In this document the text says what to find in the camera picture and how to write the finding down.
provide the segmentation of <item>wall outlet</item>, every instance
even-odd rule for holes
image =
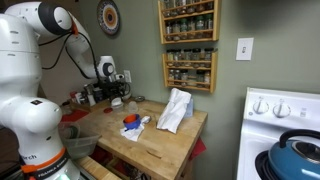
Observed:
[[[251,60],[253,38],[239,38],[236,60]]]
[[[124,79],[126,80],[126,82],[130,82],[131,83],[132,81],[131,81],[130,71],[129,70],[124,70],[123,74],[124,74]]]

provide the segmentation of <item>butcher block table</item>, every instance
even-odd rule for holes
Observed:
[[[138,102],[140,117],[150,116],[151,121],[137,142],[121,136],[123,119],[128,116],[128,104],[122,112],[104,113],[104,108],[96,110],[77,122],[101,135],[97,145],[118,158],[150,175],[153,179],[179,179],[188,158],[207,119],[207,113],[194,110],[193,117],[181,121],[177,133],[156,129],[157,121],[166,104]]]

